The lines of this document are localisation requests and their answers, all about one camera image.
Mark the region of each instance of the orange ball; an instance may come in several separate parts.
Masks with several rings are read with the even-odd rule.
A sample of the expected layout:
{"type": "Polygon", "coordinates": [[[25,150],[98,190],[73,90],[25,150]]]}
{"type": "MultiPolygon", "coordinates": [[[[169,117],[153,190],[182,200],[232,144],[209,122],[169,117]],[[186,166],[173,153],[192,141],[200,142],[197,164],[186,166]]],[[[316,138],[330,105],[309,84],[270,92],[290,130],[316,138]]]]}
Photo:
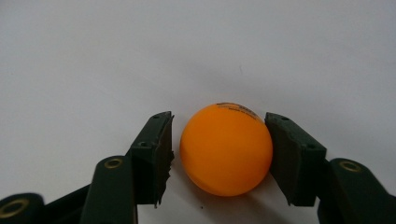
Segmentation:
{"type": "Polygon", "coordinates": [[[180,158],[199,188],[219,196],[254,189],[273,157],[265,123],[242,105],[222,103],[198,111],[180,139],[180,158]]]}

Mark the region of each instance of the white background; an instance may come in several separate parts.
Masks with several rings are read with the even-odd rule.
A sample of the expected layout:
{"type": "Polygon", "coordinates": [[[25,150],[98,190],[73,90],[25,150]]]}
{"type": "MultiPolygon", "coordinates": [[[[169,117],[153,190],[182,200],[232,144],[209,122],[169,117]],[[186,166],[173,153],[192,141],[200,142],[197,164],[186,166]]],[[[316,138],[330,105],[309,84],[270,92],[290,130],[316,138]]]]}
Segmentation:
{"type": "Polygon", "coordinates": [[[270,175],[233,198],[195,187],[178,156],[185,124],[218,102],[281,114],[396,194],[395,71],[391,0],[2,1],[0,198],[49,203],[87,185],[171,110],[171,178],[140,223],[318,223],[270,175]]]}

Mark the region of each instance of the brass screw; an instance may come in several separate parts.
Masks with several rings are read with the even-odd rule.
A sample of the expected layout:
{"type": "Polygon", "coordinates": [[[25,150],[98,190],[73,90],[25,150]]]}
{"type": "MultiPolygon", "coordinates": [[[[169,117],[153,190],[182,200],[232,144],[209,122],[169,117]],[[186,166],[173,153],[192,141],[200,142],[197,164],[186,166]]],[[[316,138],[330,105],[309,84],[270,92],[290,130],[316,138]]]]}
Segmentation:
{"type": "Polygon", "coordinates": [[[341,167],[343,167],[344,169],[350,172],[354,172],[354,173],[361,172],[361,167],[353,161],[340,161],[339,164],[341,167]]]}
{"type": "Polygon", "coordinates": [[[13,217],[22,212],[28,204],[29,200],[24,198],[16,199],[10,203],[7,203],[6,205],[0,207],[0,218],[13,217]]]}
{"type": "Polygon", "coordinates": [[[105,162],[105,167],[107,169],[115,169],[122,165],[122,159],[112,159],[105,162]]]}

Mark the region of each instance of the ping pong ball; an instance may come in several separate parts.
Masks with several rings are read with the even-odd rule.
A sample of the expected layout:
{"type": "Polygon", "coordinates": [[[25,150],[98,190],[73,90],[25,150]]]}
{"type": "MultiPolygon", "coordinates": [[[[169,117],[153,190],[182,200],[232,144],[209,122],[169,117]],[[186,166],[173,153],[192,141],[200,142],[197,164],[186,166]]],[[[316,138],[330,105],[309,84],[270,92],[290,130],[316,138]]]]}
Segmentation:
{"type": "Polygon", "coordinates": [[[188,121],[180,139],[180,158],[193,183],[218,196],[236,196],[262,182],[273,145],[265,123],[248,108],[209,105],[188,121]]]}

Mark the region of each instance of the white surface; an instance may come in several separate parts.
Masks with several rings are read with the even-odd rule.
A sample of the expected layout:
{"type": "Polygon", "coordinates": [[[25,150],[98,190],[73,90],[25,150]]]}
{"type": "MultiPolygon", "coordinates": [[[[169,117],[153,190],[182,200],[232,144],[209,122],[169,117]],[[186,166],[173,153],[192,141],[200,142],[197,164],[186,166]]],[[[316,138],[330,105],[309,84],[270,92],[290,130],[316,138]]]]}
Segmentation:
{"type": "Polygon", "coordinates": [[[205,105],[287,116],[396,194],[394,1],[0,2],[0,198],[51,202],[90,183],[172,110],[163,204],[140,223],[318,223],[268,176],[219,198],[184,174],[178,141],[205,105]]]}

